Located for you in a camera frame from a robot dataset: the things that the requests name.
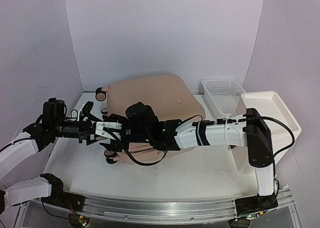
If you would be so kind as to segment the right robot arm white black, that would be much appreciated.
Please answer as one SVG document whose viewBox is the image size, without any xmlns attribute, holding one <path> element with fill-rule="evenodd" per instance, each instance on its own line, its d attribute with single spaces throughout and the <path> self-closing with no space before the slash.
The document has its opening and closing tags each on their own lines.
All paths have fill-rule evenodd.
<svg viewBox="0 0 320 228">
<path fill-rule="evenodd" d="M 95 134 L 110 140 L 108 150 L 124 151 L 141 166 L 145 163 L 129 152 L 130 144 L 149 144 L 163 155 L 217 146 L 245 147 L 257 183 L 252 206 L 262 210 L 275 195 L 272 135 L 256 109 L 247 109 L 246 114 L 232 118 L 204 120 L 196 114 L 185 120 L 160 121 L 151 106 L 137 102 L 126 109 L 125 116 L 111 114 L 105 121 L 99 121 Z"/>
</svg>

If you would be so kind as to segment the beige hard-shell suitcase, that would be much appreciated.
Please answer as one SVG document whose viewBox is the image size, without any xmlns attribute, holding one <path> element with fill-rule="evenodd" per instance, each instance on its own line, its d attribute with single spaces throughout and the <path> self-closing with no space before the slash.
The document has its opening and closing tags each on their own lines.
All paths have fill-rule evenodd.
<svg viewBox="0 0 320 228">
<path fill-rule="evenodd" d="M 159 121 L 186 120 L 192 116 L 205 118 L 206 112 L 177 75 L 165 74 L 140 77 L 99 87 L 95 91 L 104 119 L 112 114 L 125 116 L 126 109 L 138 102 L 150 106 Z"/>
</svg>

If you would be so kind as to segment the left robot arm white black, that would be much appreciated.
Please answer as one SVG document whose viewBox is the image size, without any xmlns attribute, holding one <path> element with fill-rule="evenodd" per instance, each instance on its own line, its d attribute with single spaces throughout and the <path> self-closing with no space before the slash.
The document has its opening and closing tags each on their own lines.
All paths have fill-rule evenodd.
<svg viewBox="0 0 320 228">
<path fill-rule="evenodd" d="M 93 102 L 82 106 L 76 118 L 67 117 L 67 107 L 63 100 L 50 98 L 43 104 L 42 114 L 36 122 L 25 127 L 11 143 L 0 149 L 0 177 L 4 178 L 17 165 L 41 152 L 57 138 L 77 139 L 86 145 L 109 139 L 108 128 L 120 128 L 91 114 Z M 57 207 L 82 205 L 83 197 L 64 192 L 64 183 L 51 173 L 16 183 L 0 191 L 0 210 L 40 198 L 42 202 Z"/>
</svg>

